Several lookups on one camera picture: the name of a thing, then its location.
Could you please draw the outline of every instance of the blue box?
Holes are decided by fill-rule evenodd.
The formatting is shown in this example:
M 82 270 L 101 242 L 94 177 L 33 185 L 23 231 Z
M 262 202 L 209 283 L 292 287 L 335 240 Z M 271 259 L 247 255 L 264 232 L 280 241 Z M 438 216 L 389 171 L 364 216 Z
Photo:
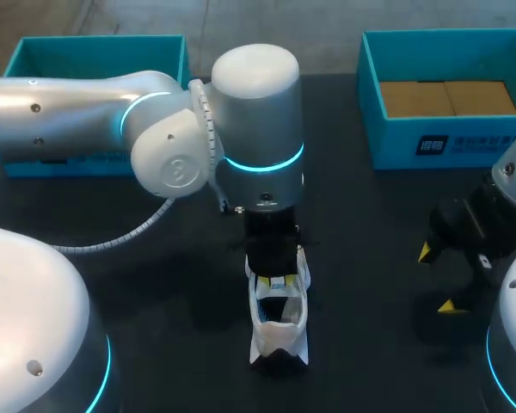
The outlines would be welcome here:
M 161 71 L 187 88 L 191 73 L 184 36 L 26 37 L 5 77 L 100 79 L 135 71 Z M 9 176 L 130 176 L 126 153 L 96 153 L 51 163 L 10 163 Z
M 358 67 L 376 170 L 490 167 L 516 139 L 516 115 L 389 118 L 379 83 L 406 81 L 502 81 L 516 107 L 516 29 L 365 32 Z

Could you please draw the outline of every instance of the gray floor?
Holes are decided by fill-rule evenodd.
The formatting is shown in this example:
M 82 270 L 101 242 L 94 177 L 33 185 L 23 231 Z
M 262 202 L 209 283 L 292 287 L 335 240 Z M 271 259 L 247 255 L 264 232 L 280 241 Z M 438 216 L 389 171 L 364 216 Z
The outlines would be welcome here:
M 269 42 L 304 73 L 340 73 L 355 71 L 366 29 L 460 27 L 516 27 L 516 0 L 0 0 L 0 74 L 22 36 L 185 34 L 197 75 Z

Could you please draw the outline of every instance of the blue led light ring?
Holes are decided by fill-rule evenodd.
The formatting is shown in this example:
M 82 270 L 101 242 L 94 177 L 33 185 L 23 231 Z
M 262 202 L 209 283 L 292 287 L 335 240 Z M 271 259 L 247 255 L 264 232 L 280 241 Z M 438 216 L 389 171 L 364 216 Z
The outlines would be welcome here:
M 124 122 L 126 120 L 126 117 L 128 116 L 128 114 L 137 106 L 139 105 L 139 103 L 143 102 L 143 101 L 146 101 L 147 99 L 149 99 L 150 97 L 155 97 L 155 96 L 165 96 L 165 95 L 170 95 L 170 92 L 153 92 L 153 93 L 149 93 L 147 95 L 143 95 L 143 96 L 140 96 L 138 99 L 136 99 L 134 102 L 130 103 L 130 106 L 128 107 L 127 110 L 125 110 L 125 112 L 123 113 L 122 115 L 122 118 L 120 119 L 120 135 L 122 135 L 122 128 L 124 127 Z
M 300 155 L 302 155 L 302 152 L 304 152 L 304 144 L 302 144 L 302 147 L 300 148 L 300 150 L 292 158 L 286 160 L 283 163 L 277 163 L 277 164 L 272 165 L 272 166 L 255 167 L 255 166 L 241 165 L 240 163 L 237 163 L 237 162 L 229 159 L 228 157 L 225 160 L 227 162 L 229 162 L 232 166 L 234 166 L 234 167 L 236 167 L 236 168 L 238 168 L 240 170 L 246 170 L 247 172 L 258 172 L 258 173 L 260 173 L 260 172 L 272 172 L 274 170 L 281 170 L 283 168 L 286 168 L 290 164 L 294 163 L 300 157 Z
M 91 411 L 95 408 L 95 406 L 100 401 L 101 395 L 105 390 L 105 386 L 107 385 L 107 381 L 109 379 L 109 373 L 111 371 L 111 342 L 109 341 L 109 337 L 107 337 L 107 370 L 105 371 L 105 377 L 103 377 L 103 382 L 101 383 L 100 390 L 95 395 L 94 401 L 88 407 L 85 413 L 91 413 Z
M 510 404 L 514 407 L 514 409 L 516 409 L 516 403 L 511 399 L 510 396 L 508 396 L 508 393 L 505 391 L 501 382 L 497 378 L 497 374 L 495 374 L 495 370 L 493 369 L 493 364 L 491 364 L 491 356 L 489 355 L 489 329 L 488 329 L 488 336 L 486 338 L 486 343 L 485 343 L 485 351 L 488 355 L 489 368 L 491 369 L 491 374 L 493 374 L 495 383 L 497 383 L 497 385 L 499 386 L 499 389 L 501 389 L 502 394 L 505 396 L 505 398 L 507 398 L 508 402 L 510 402 Z

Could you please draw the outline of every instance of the white cap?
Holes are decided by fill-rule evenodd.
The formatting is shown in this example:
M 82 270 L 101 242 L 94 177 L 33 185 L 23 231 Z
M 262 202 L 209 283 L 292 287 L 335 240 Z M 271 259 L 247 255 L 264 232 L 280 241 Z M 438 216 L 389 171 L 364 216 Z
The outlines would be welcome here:
M 163 198 L 197 192 L 210 175 L 206 135 L 189 109 L 147 128 L 136 140 L 130 159 L 141 186 Z
M 222 55 L 212 67 L 212 84 L 221 93 L 240 99 L 276 95 L 299 77 L 298 61 L 274 45 L 247 45 Z
M 82 345 L 89 297 L 50 246 L 0 230 L 0 412 L 18 411 L 63 376 Z

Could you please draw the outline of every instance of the shoe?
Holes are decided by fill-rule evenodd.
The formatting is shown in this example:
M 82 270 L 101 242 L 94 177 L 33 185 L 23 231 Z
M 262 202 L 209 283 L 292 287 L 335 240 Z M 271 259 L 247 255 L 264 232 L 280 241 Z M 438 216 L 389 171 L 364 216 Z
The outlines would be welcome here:
M 260 277 L 245 262 L 249 277 L 249 305 L 253 335 L 250 363 L 278 350 L 308 364 L 308 295 L 311 277 L 304 249 L 298 247 L 298 274 Z

